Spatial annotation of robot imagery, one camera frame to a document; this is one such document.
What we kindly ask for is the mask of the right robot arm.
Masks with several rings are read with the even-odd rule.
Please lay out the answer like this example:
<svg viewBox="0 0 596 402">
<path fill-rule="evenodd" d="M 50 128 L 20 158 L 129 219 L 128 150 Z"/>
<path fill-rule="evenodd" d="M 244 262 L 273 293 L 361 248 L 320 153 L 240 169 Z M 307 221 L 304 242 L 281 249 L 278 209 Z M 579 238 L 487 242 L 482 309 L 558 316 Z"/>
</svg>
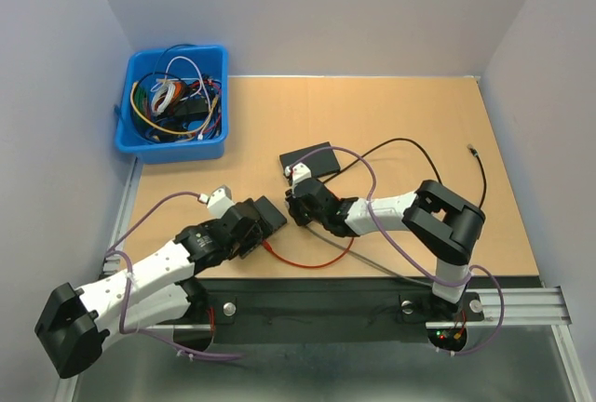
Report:
<svg viewBox="0 0 596 402">
<path fill-rule="evenodd" d="M 289 213 L 299 226 L 320 224 L 337 237 L 408 231 L 436 257 L 436 274 L 428 296 L 431 313 L 449 318 L 462 307 L 469 263 L 486 220 L 484 212 L 433 180 L 393 197 L 340 198 L 322 181 L 307 178 L 285 193 Z"/>
</svg>

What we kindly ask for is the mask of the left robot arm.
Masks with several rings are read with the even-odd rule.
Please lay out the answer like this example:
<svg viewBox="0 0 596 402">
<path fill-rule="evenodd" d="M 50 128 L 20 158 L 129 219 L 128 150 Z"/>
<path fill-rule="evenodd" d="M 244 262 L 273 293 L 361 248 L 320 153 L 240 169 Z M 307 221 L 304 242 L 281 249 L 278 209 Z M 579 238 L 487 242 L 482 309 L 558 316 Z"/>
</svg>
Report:
<svg viewBox="0 0 596 402">
<path fill-rule="evenodd" d="M 127 311 L 167 288 L 177 298 L 175 311 L 196 322 L 207 311 L 207 299 L 183 282 L 229 261 L 262 243 L 262 216 L 253 199 L 231 205 L 221 216 L 185 227 L 156 253 L 128 261 L 124 270 L 74 288 L 54 288 L 34 327 L 54 369 L 62 379 L 80 374 L 102 355 L 114 335 L 144 333 L 143 324 L 128 324 Z"/>
</svg>

